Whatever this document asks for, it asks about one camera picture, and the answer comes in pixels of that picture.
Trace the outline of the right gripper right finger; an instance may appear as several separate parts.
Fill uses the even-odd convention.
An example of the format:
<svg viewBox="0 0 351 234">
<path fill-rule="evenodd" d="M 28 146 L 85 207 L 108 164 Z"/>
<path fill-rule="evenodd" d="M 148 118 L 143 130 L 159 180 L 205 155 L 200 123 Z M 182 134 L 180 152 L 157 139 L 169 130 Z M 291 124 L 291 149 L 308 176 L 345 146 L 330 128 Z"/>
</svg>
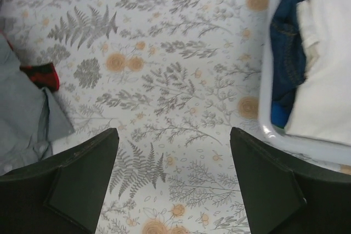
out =
<svg viewBox="0 0 351 234">
<path fill-rule="evenodd" d="M 232 128 L 251 233 L 350 233 L 350 175 L 303 161 Z"/>
</svg>

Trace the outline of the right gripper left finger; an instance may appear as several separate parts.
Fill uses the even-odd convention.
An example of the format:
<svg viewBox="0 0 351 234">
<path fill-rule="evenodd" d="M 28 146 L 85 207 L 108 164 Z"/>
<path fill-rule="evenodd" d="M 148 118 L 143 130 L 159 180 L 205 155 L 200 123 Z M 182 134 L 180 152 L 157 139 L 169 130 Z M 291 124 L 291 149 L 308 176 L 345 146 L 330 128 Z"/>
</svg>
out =
<svg viewBox="0 0 351 234">
<path fill-rule="evenodd" d="M 1 176 L 1 233 L 94 233 L 119 143 L 109 128 Z"/>
</svg>

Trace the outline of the grey long sleeve shirt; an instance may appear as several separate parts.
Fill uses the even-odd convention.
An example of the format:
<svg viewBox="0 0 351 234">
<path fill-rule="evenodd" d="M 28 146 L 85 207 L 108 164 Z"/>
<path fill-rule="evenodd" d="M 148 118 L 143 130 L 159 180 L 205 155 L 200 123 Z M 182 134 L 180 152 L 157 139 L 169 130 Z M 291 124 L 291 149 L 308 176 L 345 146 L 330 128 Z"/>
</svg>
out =
<svg viewBox="0 0 351 234">
<path fill-rule="evenodd" d="M 1 36 L 1 174 L 49 157 L 74 128 L 48 88 L 38 88 Z"/>
</svg>

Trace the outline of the right white plastic basket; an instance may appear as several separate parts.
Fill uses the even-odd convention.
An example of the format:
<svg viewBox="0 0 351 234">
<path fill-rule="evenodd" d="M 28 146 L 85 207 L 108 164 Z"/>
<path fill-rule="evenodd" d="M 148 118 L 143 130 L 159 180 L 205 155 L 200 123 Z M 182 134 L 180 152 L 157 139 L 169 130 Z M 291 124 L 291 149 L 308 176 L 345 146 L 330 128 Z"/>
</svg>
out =
<svg viewBox="0 0 351 234">
<path fill-rule="evenodd" d="M 286 135 L 271 123 L 271 102 L 273 88 L 273 55 L 271 51 L 270 23 L 280 0 L 269 0 L 268 22 L 262 57 L 261 86 L 259 93 L 258 121 L 260 128 L 271 146 L 289 153 L 300 153 L 323 162 L 350 165 L 350 147 L 328 141 Z"/>
</svg>

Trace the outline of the white folded shirt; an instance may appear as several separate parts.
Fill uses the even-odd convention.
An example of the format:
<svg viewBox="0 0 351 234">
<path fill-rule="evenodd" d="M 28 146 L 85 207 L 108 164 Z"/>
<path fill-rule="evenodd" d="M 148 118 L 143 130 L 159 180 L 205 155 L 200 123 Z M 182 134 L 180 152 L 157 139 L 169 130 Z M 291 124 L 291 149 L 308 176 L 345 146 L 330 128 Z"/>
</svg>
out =
<svg viewBox="0 0 351 234">
<path fill-rule="evenodd" d="M 285 132 L 350 145 L 350 0 L 303 0 L 297 19 L 306 55 Z"/>
</svg>

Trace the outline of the red black plaid shirt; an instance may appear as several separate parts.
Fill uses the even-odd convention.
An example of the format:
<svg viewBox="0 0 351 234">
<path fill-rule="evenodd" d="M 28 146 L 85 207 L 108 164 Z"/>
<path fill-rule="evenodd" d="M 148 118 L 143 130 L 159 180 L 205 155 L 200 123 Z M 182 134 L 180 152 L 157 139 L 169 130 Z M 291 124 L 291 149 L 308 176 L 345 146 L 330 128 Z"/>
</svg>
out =
<svg viewBox="0 0 351 234">
<path fill-rule="evenodd" d="M 1 96 L 36 95 L 46 88 L 59 90 L 60 82 L 53 63 L 23 66 L 12 45 L 1 35 Z"/>
</svg>

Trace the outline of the dark blue folded garment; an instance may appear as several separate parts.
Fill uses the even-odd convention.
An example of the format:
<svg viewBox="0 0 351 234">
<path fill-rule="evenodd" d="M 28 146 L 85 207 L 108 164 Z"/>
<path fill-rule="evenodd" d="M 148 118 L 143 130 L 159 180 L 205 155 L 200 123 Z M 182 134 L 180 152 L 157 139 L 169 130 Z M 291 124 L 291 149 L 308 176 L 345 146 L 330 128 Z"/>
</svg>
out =
<svg viewBox="0 0 351 234">
<path fill-rule="evenodd" d="M 272 124 L 284 128 L 304 80 L 306 56 L 297 20 L 297 4 L 303 0 L 280 0 L 270 23 L 273 54 Z"/>
</svg>

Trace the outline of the floral patterned table mat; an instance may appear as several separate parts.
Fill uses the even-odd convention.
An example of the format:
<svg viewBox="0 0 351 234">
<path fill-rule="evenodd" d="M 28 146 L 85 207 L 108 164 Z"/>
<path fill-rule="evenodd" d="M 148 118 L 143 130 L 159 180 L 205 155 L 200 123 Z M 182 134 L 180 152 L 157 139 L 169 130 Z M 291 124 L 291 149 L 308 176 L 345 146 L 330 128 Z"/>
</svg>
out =
<svg viewBox="0 0 351 234">
<path fill-rule="evenodd" d="M 230 131 L 259 136 L 268 0 L 4 0 L 26 63 L 53 62 L 75 133 L 63 151 L 115 127 L 121 143 L 97 233 L 260 233 L 282 186 Z"/>
</svg>

